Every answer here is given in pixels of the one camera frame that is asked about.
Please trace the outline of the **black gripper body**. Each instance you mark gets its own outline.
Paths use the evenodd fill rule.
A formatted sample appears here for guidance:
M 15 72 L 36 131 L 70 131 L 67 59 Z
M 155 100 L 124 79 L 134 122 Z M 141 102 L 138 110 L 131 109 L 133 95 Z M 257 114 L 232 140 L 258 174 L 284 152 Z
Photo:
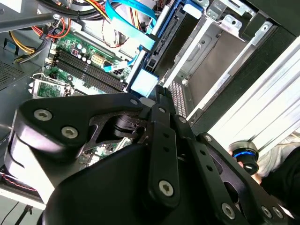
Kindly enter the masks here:
M 43 225 L 218 225 L 199 173 L 176 146 L 133 144 L 61 182 Z

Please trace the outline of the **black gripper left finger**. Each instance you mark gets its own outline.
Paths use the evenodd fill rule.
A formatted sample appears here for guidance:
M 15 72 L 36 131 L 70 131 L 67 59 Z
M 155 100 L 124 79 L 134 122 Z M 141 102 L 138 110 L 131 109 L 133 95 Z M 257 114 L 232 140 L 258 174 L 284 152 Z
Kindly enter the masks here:
M 149 101 L 129 93 L 29 100 L 15 113 L 6 167 L 47 205 L 61 182 L 129 145 L 176 146 L 170 91 L 156 86 Z

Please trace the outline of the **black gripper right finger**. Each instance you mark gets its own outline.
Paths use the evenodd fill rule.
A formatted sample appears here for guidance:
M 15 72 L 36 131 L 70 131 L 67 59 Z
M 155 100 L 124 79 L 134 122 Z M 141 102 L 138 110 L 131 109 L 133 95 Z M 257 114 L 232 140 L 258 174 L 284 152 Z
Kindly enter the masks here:
M 172 112 L 176 132 L 181 202 L 166 225 L 287 225 L 290 217 L 207 133 L 195 136 Z

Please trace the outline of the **bare person hand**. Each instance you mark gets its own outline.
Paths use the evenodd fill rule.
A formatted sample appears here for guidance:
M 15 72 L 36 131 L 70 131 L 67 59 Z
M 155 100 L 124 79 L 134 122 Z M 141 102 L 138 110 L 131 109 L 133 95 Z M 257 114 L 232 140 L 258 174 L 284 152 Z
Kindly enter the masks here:
M 232 156 L 233 155 L 233 151 L 232 150 L 229 150 L 228 153 Z M 244 167 L 243 163 L 242 162 L 238 162 L 238 164 L 241 166 L 241 167 Z M 262 182 L 262 178 L 257 174 L 253 174 L 251 175 L 251 177 L 260 185 L 261 182 Z

